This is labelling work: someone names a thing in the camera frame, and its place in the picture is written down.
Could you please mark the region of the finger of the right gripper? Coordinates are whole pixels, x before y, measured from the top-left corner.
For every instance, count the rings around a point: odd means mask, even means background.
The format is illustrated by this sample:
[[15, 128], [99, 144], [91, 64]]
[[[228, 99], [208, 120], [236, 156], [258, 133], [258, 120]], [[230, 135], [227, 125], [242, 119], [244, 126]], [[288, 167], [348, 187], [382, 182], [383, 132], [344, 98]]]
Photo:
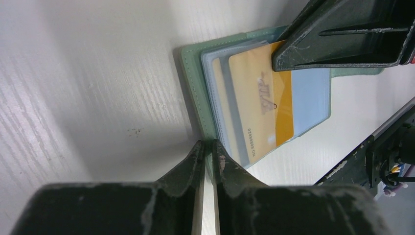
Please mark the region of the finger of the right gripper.
[[279, 40], [274, 71], [406, 65], [415, 56], [415, 3], [311, 0]]

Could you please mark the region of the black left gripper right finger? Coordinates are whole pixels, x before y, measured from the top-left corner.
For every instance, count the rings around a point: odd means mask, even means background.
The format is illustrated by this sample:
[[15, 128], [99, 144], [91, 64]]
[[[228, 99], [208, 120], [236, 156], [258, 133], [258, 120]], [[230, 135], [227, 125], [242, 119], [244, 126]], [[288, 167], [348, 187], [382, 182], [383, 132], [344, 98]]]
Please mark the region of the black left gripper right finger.
[[269, 186], [212, 142], [222, 235], [389, 235], [378, 205], [360, 186]]

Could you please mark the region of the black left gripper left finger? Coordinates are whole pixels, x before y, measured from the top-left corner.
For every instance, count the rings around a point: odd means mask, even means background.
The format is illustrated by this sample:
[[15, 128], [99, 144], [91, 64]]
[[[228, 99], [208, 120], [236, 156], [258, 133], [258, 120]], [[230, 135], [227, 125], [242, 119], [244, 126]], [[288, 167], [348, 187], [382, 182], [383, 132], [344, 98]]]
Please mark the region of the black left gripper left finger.
[[203, 141], [154, 182], [48, 184], [30, 198], [14, 235], [195, 235], [200, 232]]

